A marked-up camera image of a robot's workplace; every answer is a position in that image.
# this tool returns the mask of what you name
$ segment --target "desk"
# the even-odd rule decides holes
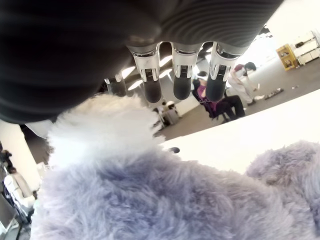
[[[244,173],[257,155],[299,140],[320,141],[320,90],[244,118],[164,142],[184,161]]]

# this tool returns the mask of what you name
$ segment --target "fluffy stuffed toy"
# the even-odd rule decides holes
[[[241,175],[163,150],[157,120],[109,95],[60,115],[31,239],[319,239],[319,145],[268,151]]]

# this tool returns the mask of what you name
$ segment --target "white wall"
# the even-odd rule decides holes
[[[319,0],[284,0],[266,23],[276,47],[290,44],[308,31],[320,29]]]
[[[37,171],[36,162],[19,125],[0,120],[0,141],[3,149],[12,154],[10,159],[13,166],[24,177],[31,190],[37,190],[41,179]]]

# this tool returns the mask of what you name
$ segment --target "chair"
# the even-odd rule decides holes
[[[229,119],[226,117],[225,113],[222,112],[220,114],[217,114],[216,112],[214,112],[211,107],[210,107],[210,103],[209,102],[202,102],[200,97],[198,96],[197,90],[194,89],[192,90],[192,95],[195,97],[195,99],[202,105],[204,106],[205,110],[209,113],[209,117],[213,119],[218,120],[219,119],[219,115],[222,115],[223,117],[223,124],[229,122]]]

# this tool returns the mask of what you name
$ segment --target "person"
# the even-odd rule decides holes
[[[197,77],[200,81],[200,86],[196,90],[198,96],[202,101],[209,102],[209,100],[206,98],[208,74],[205,71],[201,71]],[[210,107],[217,115],[226,113],[231,120],[236,120],[246,115],[244,106],[242,105],[238,95],[227,96],[218,102],[210,101]]]
[[[253,88],[255,92],[257,88],[250,81],[248,77],[248,71],[257,69],[256,65],[253,62],[248,62],[245,65],[238,64],[234,67],[234,69],[230,72],[230,76],[228,78],[228,83],[238,92],[238,94],[245,100],[248,106],[251,106],[256,103],[254,97],[250,94],[250,91],[245,87],[244,83],[239,79],[244,76],[249,83],[249,85]]]

